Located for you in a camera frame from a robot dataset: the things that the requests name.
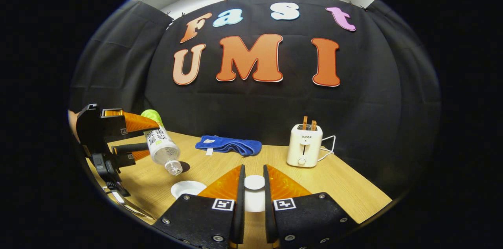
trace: pink letter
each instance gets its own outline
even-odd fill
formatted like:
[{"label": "pink letter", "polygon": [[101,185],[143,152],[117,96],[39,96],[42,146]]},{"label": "pink letter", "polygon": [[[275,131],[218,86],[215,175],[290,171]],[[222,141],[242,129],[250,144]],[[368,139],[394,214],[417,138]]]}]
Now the pink letter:
[{"label": "pink letter", "polygon": [[341,9],[339,9],[338,7],[327,7],[325,9],[327,11],[330,11],[332,15],[334,15],[334,19],[336,20],[337,24],[339,24],[339,26],[349,31],[356,30],[356,27],[354,25],[347,23],[346,18],[350,18],[349,14],[343,13],[343,11],[341,11]]}]

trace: blue letter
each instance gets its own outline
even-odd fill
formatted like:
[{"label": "blue letter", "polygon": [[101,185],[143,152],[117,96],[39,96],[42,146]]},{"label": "blue letter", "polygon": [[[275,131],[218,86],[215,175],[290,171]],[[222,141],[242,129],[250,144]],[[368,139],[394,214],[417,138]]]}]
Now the blue letter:
[{"label": "blue letter", "polygon": [[226,24],[236,24],[243,20],[241,17],[241,9],[229,9],[218,15],[219,18],[213,22],[214,27],[224,26]]},{"label": "blue letter", "polygon": [[292,2],[277,2],[271,5],[271,11],[275,11],[271,13],[271,17],[275,20],[294,20],[300,16],[299,6]]}]

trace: plastic water bottle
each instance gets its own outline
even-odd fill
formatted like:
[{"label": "plastic water bottle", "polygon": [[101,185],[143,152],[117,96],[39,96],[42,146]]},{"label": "plastic water bottle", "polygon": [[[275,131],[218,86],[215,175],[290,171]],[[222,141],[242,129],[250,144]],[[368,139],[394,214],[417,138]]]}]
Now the plastic water bottle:
[{"label": "plastic water bottle", "polygon": [[164,129],[159,113],[155,110],[146,110],[141,116],[154,120],[160,127],[160,129],[157,130],[144,132],[147,144],[149,145],[152,161],[159,165],[164,165],[164,168],[174,176],[181,174],[183,169],[178,161],[180,149],[173,140],[171,140],[166,129]]}]

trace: orange letter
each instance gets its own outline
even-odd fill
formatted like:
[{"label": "orange letter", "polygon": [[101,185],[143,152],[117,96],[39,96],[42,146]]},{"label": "orange letter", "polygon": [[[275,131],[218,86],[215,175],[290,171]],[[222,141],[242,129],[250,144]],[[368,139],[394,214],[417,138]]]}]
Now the orange letter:
[{"label": "orange letter", "polygon": [[188,50],[181,50],[174,54],[174,66],[173,66],[173,81],[178,85],[190,84],[197,77],[199,72],[199,61],[201,60],[201,52],[206,48],[205,44],[199,44],[190,50],[192,52],[192,66],[188,74],[183,73],[183,66],[185,55]]},{"label": "orange letter", "polygon": [[197,35],[196,29],[203,28],[204,20],[210,17],[211,13],[207,13],[187,23],[187,31],[185,31],[185,36],[180,41],[180,44],[187,40],[190,40],[191,38],[194,38]]},{"label": "orange letter", "polygon": [[321,86],[339,86],[341,80],[336,73],[336,50],[339,44],[325,38],[313,38],[311,43],[318,51],[318,72],[313,77],[313,82]]},{"label": "orange letter", "polygon": [[278,70],[278,47],[283,40],[277,34],[264,34],[260,36],[251,50],[238,36],[230,36],[220,40],[223,46],[222,68],[217,74],[218,81],[233,81],[236,74],[232,71],[232,63],[237,68],[241,79],[245,80],[250,75],[255,62],[257,70],[253,73],[256,81],[279,82],[283,75]]}]

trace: wooden table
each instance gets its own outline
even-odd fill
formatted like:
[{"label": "wooden table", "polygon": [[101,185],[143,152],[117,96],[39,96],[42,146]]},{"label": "wooden table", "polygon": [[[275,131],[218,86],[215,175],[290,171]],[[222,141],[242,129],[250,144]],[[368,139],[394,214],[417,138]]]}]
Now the wooden table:
[{"label": "wooden table", "polygon": [[[327,156],[313,168],[292,167],[286,163],[288,146],[263,145],[262,151],[251,157],[243,157],[235,152],[213,152],[212,156],[206,156],[206,151],[195,148],[200,137],[170,131],[168,133],[181,150],[180,161],[187,162],[190,170],[175,177],[162,165],[145,157],[137,161],[136,165],[122,167],[120,174],[122,185],[131,193],[126,199],[155,219],[175,201],[171,195],[173,184],[192,180],[208,186],[241,164],[246,166],[246,176],[262,176],[263,166],[268,164],[287,174],[311,193],[327,192],[357,223],[364,222],[391,202],[390,197],[334,154]],[[142,142],[145,142],[143,136],[116,141],[113,145]],[[325,153],[326,151],[320,151],[320,157]],[[105,183],[89,160],[88,164],[99,185],[104,186]],[[117,202],[112,195],[108,197]],[[148,224],[155,222],[142,220]],[[246,212],[244,244],[239,246],[240,249],[271,248],[271,244],[266,243],[264,223],[264,212]]]}]

